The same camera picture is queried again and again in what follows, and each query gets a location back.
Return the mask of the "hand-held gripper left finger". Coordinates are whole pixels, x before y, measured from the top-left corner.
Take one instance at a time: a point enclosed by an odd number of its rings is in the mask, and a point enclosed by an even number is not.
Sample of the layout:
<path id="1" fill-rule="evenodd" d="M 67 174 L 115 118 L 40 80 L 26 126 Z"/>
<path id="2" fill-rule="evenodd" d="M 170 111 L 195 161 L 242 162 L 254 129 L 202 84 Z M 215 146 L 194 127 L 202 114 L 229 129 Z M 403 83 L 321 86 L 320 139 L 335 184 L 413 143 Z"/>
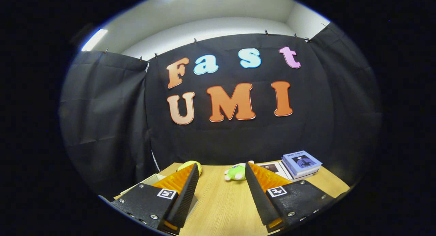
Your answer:
<path id="1" fill-rule="evenodd" d="M 152 185 L 138 183 L 112 201 L 111 207 L 153 230 L 178 235 L 189 214 L 198 179 L 198 165 L 193 163 Z"/>

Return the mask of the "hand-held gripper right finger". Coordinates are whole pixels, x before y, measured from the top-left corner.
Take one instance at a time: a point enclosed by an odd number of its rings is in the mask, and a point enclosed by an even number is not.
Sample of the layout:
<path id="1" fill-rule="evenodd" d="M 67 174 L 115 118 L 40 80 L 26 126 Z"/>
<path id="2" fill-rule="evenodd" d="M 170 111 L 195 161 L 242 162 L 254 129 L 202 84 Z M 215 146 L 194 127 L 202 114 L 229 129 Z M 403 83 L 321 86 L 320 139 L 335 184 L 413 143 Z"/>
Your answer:
<path id="1" fill-rule="evenodd" d="M 309 181 L 291 182 L 247 162 L 245 177 L 267 231 L 292 230 L 329 209 L 336 199 Z"/>

